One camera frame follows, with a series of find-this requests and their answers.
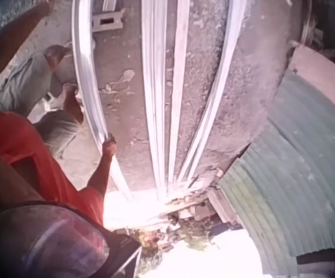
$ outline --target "concrete surface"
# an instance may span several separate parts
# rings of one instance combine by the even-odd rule
[[[207,146],[195,175],[207,185],[215,169],[225,170],[230,158],[237,155],[259,134],[267,110],[277,91],[286,68],[289,38],[297,38],[300,22],[298,10],[301,0],[293,1],[292,8],[282,0],[250,0],[245,24],[234,52],[226,89],[214,122]],[[0,0],[0,27],[15,18],[30,0]],[[0,82],[28,55],[42,51],[52,44],[65,44],[71,39],[71,0],[56,1],[54,12],[42,20],[20,51],[11,61]],[[94,0],[93,13],[101,13],[102,0]],[[228,1],[191,0],[185,85],[175,174],[189,149],[196,127],[218,67],[223,45]],[[95,70],[101,100],[109,130],[115,135],[121,170],[132,191],[147,192],[141,197],[144,205],[155,203],[152,197],[154,181],[146,129],[141,57],[141,0],[117,2],[116,10],[125,8],[121,30],[93,35]],[[171,84],[174,65],[173,50],[176,30],[176,0],[168,1],[167,57],[166,57],[166,150],[170,130]],[[107,93],[110,83],[118,80],[125,70],[135,75],[129,82],[112,86],[118,93]],[[61,82],[75,79],[73,60],[64,60],[56,74]],[[95,147],[87,123],[65,150],[59,163],[68,178],[78,188],[86,186],[95,170],[100,155]],[[115,187],[111,182],[109,191]],[[105,203],[106,215],[119,209],[121,203]]]

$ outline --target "corrugated metal sheet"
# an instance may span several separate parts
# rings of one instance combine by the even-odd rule
[[[220,184],[255,242],[263,272],[296,275],[296,259],[289,255],[284,232],[263,195],[241,165],[233,165]]]
[[[220,186],[264,273],[295,275],[296,256],[335,248],[335,106],[288,71],[264,132]]]
[[[287,72],[269,120],[315,173],[335,211],[335,106],[304,79]]]

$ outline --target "white metal strip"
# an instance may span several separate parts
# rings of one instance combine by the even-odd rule
[[[142,0],[142,59],[150,153],[158,199],[166,197],[164,169],[167,1]]]
[[[186,46],[188,39],[190,0],[178,0],[174,51],[174,77],[172,83],[170,152],[168,157],[168,184],[174,181],[176,149],[183,97]]]
[[[221,97],[224,92],[226,79],[229,73],[231,59],[233,58],[234,49],[237,45],[239,34],[241,31],[242,22],[244,19],[244,12],[246,8],[246,0],[232,0],[229,3],[228,19],[226,24],[226,33],[224,39],[224,46],[222,56],[220,59],[219,69],[213,82],[210,96],[205,107],[204,115],[197,130],[192,146],[195,148],[190,149],[188,157],[193,157],[192,165],[190,167],[187,179],[190,180],[196,170],[198,161],[203,153],[209,133],[211,131],[216,113],[219,108]],[[185,160],[183,166],[187,169],[191,160]],[[185,171],[180,173],[179,178],[182,178]]]
[[[98,85],[94,69],[91,13],[92,0],[73,0],[72,4],[72,43],[76,76],[82,97],[85,114],[100,152],[102,143],[108,138],[108,131],[102,105],[99,98]],[[121,172],[116,158],[111,164],[111,177],[119,191],[132,201],[133,196]]]
[[[103,12],[114,12],[116,9],[117,0],[104,0]]]

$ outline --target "hand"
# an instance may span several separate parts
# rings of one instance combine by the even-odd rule
[[[109,158],[112,158],[117,152],[117,145],[113,135],[109,135],[109,139],[104,141],[103,146],[103,155]]]

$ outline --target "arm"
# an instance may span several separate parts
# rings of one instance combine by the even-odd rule
[[[41,2],[0,30],[0,73],[39,21],[49,12],[49,4]]]
[[[116,143],[114,141],[106,141],[103,143],[103,155],[100,159],[99,165],[91,178],[89,179],[87,186],[91,186],[96,189],[102,197],[108,187],[109,171],[111,169],[112,158],[116,153]]]

